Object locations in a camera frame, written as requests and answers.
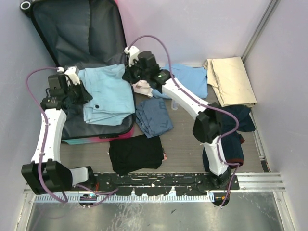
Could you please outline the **light blue pants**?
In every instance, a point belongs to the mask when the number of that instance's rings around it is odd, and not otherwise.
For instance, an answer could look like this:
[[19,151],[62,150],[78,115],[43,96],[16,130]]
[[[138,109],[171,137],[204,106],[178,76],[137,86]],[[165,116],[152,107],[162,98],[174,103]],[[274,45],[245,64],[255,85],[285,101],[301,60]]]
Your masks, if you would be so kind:
[[87,124],[117,126],[135,113],[131,85],[122,79],[123,64],[86,68],[79,72],[85,89],[93,97],[83,105],[83,119]]

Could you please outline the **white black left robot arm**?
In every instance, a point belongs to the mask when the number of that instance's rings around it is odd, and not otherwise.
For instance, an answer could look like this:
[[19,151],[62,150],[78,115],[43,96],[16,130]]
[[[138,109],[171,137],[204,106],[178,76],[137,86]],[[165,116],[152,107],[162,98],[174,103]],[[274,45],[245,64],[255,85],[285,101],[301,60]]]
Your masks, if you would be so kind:
[[62,131],[67,119],[66,110],[83,105],[92,99],[77,74],[56,74],[48,77],[49,88],[41,101],[41,129],[35,153],[21,173],[36,195],[70,190],[79,184],[90,191],[96,178],[90,166],[68,169],[60,160]]

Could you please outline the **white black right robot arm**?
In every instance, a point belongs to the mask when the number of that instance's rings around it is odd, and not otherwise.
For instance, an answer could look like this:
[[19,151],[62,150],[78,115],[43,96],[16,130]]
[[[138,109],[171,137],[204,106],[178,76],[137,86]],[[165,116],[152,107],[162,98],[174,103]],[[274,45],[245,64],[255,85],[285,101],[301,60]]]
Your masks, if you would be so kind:
[[221,116],[225,111],[217,104],[207,103],[194,95],[170,70],[161,69],[150,51],[140,52],[132,46],[125,48],[123,53],[128,58],[123,79],[130,84],[144,80],[151,88],[167,95],[183,107],[194,119],[192,133],[205,149],[212,186],[221,190],[230,185],[231,164],[226,161],[221,144]]

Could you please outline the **beige cloth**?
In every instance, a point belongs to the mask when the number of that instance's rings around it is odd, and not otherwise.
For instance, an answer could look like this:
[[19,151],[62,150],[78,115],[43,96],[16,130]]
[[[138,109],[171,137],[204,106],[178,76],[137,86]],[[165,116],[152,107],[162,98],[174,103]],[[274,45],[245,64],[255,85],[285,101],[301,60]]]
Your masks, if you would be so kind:
[[241,57],[207,59],[203,64],[207,83],[212,86],[222,107],[257,104],[251,83]]

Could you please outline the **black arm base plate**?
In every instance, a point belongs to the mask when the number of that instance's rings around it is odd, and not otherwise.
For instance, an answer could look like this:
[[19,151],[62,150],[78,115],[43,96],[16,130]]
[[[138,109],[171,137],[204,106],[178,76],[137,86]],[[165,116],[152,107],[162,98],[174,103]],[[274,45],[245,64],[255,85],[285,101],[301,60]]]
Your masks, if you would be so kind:
[[118,189],[116,195],[176,196],[207,195],[207,192],[226,191],[228,184],[215,186],[206,173],[135,173],[120,176],[116,173],[95,174],[96,182],[87,187],[100,192]]

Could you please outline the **white plastic bottle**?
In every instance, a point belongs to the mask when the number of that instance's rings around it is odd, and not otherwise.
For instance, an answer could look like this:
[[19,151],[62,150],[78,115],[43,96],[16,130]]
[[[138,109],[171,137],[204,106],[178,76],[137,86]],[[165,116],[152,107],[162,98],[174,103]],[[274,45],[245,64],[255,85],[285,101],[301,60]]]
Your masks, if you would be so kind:
[[171,109],[172,110],[178,110],[178,108],[179,108],[179,104],[175,101],[175,100],[171,100]]

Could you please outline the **black garment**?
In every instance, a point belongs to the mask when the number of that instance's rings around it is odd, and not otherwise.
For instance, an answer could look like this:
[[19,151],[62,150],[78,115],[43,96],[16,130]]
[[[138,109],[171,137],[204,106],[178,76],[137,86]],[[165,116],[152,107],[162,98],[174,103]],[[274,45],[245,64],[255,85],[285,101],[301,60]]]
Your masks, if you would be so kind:
[[113,171],[119,175],[143,168],[157,169],[162,165],[164,151],[160,137],[139,135],[109,142]]

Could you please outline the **dark blue patterned cloth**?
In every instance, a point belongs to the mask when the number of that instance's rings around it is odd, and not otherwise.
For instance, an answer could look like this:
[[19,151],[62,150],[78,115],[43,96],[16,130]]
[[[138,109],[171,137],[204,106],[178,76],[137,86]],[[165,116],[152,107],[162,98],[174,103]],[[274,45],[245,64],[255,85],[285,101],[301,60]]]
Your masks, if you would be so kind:
[[174,128],[163,99],[152,98],[136,106],[136,123],[147,138],[160,136]]

